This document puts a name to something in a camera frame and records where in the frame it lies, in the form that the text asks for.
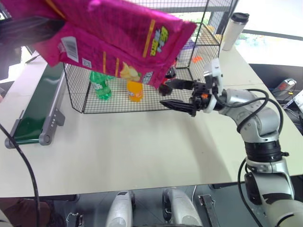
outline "wire mesh basket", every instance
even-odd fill
[[[204,65],[219,56],[222,36],[230,17],[233,0],[131,0],[131,2],[175,15],[197,24],[197,28],[178,55],[176,78],[186,80],[203,78]],[[99,99],[89,81],[90,70],[67,65],[66,81],[72,107],[80,113],[119,113],[166,110],[160,100],[179,99],[188,102],[192,91],[173,90],[171,95],[162,96],[159,91],[143,84],[140,102],[128,99],[126,80],[111,79],[112,96]]]

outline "pink snack bag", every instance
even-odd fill
[[[196,28],[172,15],[124,0],[2,0],[13,18],[66,21],[35,44],[43,58],[158,88]]]

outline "white tumbler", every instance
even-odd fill
[[[222,50],[229,51],[232,48],[243,31],[244,26],[247,24],[249,16],[248,13],[233,13],[223,36]]]

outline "orange soda bottle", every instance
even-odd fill
[[[140,102],[143,98],[143,85],[141,83],[127,81],[128,98],[132,102]]]

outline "white table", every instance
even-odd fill
[[[220,55],[225,88],[267,90],[239,53]],[[11,130],[26,108],[46,63],[26,66],[0,104],[0,122]],[[216,112],[195,118],[174,111],[80,114],[65,94],[66,116],[50,146],[24,145],[39,194],[62,195],[236,181],[245,157],[235,123]],[[0,133],[0,197],[33,196],[29,173]],[[285,114],[280,137],[291,175],[303,174],[303,140]]]

